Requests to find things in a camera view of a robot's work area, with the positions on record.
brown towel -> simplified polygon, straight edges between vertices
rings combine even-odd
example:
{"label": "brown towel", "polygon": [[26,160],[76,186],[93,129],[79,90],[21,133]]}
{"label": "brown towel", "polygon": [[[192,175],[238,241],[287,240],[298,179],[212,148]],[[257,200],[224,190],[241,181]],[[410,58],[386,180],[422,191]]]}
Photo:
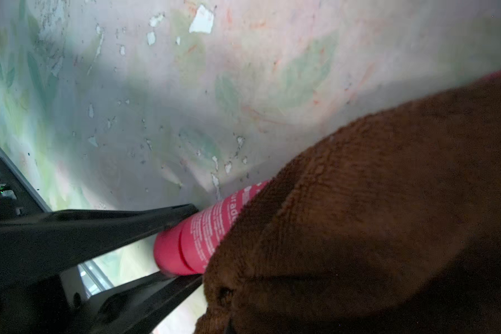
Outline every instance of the brown towel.
{"label": "brown towel", "polygon": [[501,77],[363,117],[289,162],[204,276],[195,333],[501,333]]}

paint chip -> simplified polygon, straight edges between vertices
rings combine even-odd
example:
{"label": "paint chip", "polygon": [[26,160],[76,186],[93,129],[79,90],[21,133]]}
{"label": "paint chip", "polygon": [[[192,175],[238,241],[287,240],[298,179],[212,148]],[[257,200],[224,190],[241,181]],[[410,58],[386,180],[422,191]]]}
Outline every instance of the paint chip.
{"label": "paint chip", "polygon": [[214,173],[212,173],[212,183],[215,187],[215,198],[217,198],[217,200],[221,200],[222,198],[220,196],[219,179],[215,176]]}
{"label": "paint chip", "polygon": [[219,170],[219,161],[217,160],[217,157],[213,156],[212,160],[214,160],[215,163],[215,170]]}
{"label": "paint chip", "polygon": [[154,34],[154,32],[151,31],[147,34],[147,44],[152,45],[154,43],[156,43],[156,34]]}
{"label": "paint chip", "polygon": [[229,161],[227,164],[224,165],[224,171],[226,171],[227,174],[230,174],[231,170],[232,170],[232,162]]}
{"label": "paint chip", "polygon": [[87,138],[87,141],[90,142],[94,147],[98,147],[97,139],[94,136]]}
{"label": "paint chip", "polygon": [[238,150],[241,150],[243,147],[243,144],[245,144],[245,138],[244,137],[237,137],[236,140],[238,141]]}
{"label": "paint chip", "polygon": [[100,36],[100,40],[98,41],[98,47],[97,47],[97,51],[94,54],[93,61],[91,62],[91,64],[89,65],[89,69],[87,70],[87,75],[89,75],[89,73],[91,73],[91,70],[93,69],[94,62],[96,61],[98,56],[100,56],[100,52],[102,51],[102,43],[104,42],[104,30],[102,28],[100,28],[98,26],[98,24],[97,24],[97,34]]}
{"label": "paint chip", "polygon": [[151,17],[151,19],[148,21],[148,25],[155,28],[160,24],[161,21],[163,21],[163,14],[159,13],[158,15],[154,15]]}
{"label": "paint chip", "polygon": [[207,10],[204,5],[200,5],[193,22],[189,26],[190,33],[206,33],[212,32],[214,26],[214,13]]}

pink bottle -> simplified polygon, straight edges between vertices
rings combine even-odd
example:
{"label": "pink bottle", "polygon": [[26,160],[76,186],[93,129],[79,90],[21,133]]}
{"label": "pink bottle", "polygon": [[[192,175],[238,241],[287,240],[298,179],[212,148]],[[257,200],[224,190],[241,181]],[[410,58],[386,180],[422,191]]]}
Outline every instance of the pink bottle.
{"label": "pink bottle", "polygon": [[266,183],[250,185],[159,233],[154,242],[154,259],[160,270],[176,275],[203,274],[243,205]]}

peeling paint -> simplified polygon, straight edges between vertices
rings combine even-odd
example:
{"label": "peeling paint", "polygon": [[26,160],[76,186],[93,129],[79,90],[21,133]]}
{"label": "peeling paint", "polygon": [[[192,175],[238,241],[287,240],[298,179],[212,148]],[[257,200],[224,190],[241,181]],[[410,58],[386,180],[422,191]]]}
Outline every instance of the peeling paint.
{"label": "peeling paint", "polygon": [[113,116],[112,119],[108,118],[108,129],[110,129],[113,124],[117,123],[117,119],[116,118],[117,118],[116,116]]}
{"label": "peeling paint", "polygon": [[180,79],[185,84],[196,84],[197,78],[206,69],[206,46],[202,42],[202,34],[188,32],[191,20],[180,11],[171,11],[170,21],[171,38],[180,41],[180,44],[172,44]]}
{"label": "peeling paint", "polygon": [[226,164],[224,165],[224,171],[226,171],[226,172],[227,172],[227,174],[230,174],[230,171],[231,171],[231,170],[232,170],[232,162],[231,162],[231,161],[229,161],[228,163],[226,163]]}
{"label": "peeling paint", "polygon": [[163,18],[165,16],[161,13],[159,13],[158,15],[154,15],[153,17],[151,17],[151,19],[148,21],[148,25],[155,28],[158,26],[158,24],[161,23],[161,21],[163,21]]}
{"label": "peeling paint", "polygon": [[212,160],[214,160],[215,163],[215,170],[219,170],[219,161],[216,156],[212,157]]}
{"label": "peeling paint", "polygon": [[238,150],[241,150],[243,147],[243,144],[245,144],[245,138],[244,137],[237,137],[236,140],[238,141]]}
{"label": "peeling paint", "polygon": [[207,10],[204,5],[200,5],[193,22],[189,26],[189,33],[205,33],[212,32],[214,26],[214,13]]}
{"label": "peeling paint", "polygon": [[221,200],[222,197],[220,196],[219,179],[215,176],[214,173],[212,173],[212,183],[215,187],[215,198],[217,198],[217,200]]}
{"label": "peeling paint", "polygon": [[97,139],[94,136],[87,138],[87,141],[91,143],[91,145],[93,145],[94,147],[96,148],[98,147]]}
{"label": "peeling paint", "polygon": [[102,51],[102,43],[104,42],[104,30],[102,28],[100,28],[97,24],[97,34],[100,36],[100,39],[98,41],[98,47],[97,47],[97,50],[94,54],[94,58],[93,58],[93,61],[91,62],[91,64],[89,65],[89,69],[87,70],[87,75],[89,75],[91,73],[91,70],[93,69],[93,64],[94,62],[96,62],[98,56],[100,56],[100,52]]}
{"label": "peeling paint", "polygon": [[154,34],[153,31],[150,31],[148,34],[147,34],[147,44],[148,45],[152,45],[156,43],[156,34]]}

brown plush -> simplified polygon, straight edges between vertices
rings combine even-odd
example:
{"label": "brown plush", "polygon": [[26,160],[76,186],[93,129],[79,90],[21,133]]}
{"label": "brown plush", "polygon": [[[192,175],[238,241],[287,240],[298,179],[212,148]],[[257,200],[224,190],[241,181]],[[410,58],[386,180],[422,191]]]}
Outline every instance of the brown plush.
{"label": "brown plush", "polygon": [[204,276],[197,334],[501,333],[501,76],[290,161]]}

